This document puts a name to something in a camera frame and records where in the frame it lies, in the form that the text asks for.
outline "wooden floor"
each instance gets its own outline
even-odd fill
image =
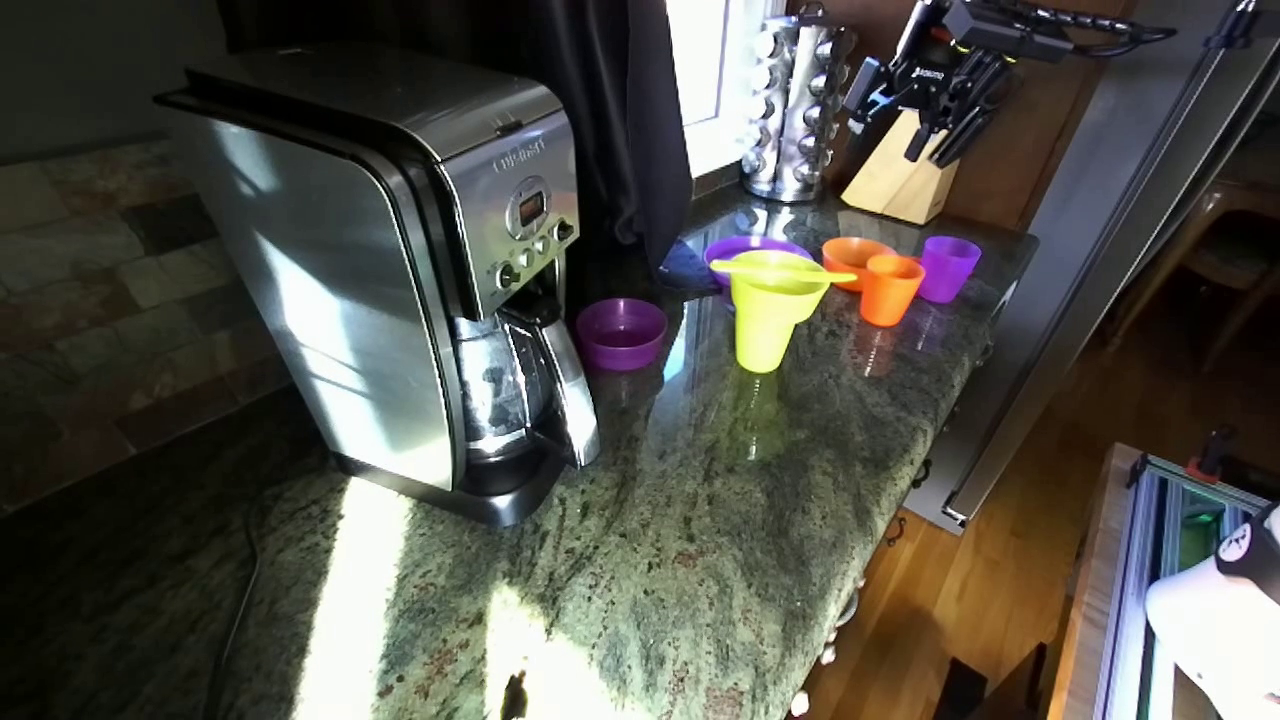
[[[1085,348],[963,537],[908,515],[906,537],[872,559],[836,661],[805,683],[806,720],[928,720],[952,656],[989,689],[1052,642],[1112,443],[1184,461],[1228,420],[1236,455],[1280,469],[1280,309],[1265,307],[1199,375],[1188,338],[1203,302],[1179,301],[1188,293],[1185,278],[1171,283],[1116,352]]]

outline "wooden chair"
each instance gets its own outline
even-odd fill
[[[1210,282],[1243,292],[1213,333],[1201,360],[1201,372],[1212,368],[1258,305],[1280,291],[1280,263],[1267,256],[1271,247],[1280,247],[1280,243],[1267,237],[1247,237],[1243,243],[1248,247],[1243,247],[1239,237],[1215,237],[1215,225],[1228,213],[1252,213],[1280,222],[1280,164],[1271,161],[1280,158],[1280,142],[1262,145],[1258,149],[1242,146],[1233,155],[1197,199],[1169,243],[1134,281],[1107,329],[1111,350],[1120,346],[1133,322],[1181,265]]]

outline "black curtain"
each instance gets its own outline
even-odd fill
[[[643,243],[650,269],[691,179],[664,0],[219,0],[232,53],[387,42],[532,78],[573,127],[582,241]]]

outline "wooden knife block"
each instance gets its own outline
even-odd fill
[[[905,111],[899,115],[840,199],[859,210],[918,225],[941,213],[960,161],[956,160],[945,169],[938,169],[929,161],[929,154],[942,142],[946,132],[929,140],[918,161],[911,163],[904,158],[902,152],[919,127],[920,119],[915,113]]]

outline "orange cup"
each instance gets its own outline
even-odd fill
[[[859,314],[882,328],[896,325],[920,290],[924,268],[915,258],[873,255],[863,272],[863,301]]]
[[[897,255],[893,249],[865,237],[833,237],[822,243],[822,266],[832,273],[856,273],[858,279],[836,283],[840,290],[861,292],[867,260],[874,255]]]

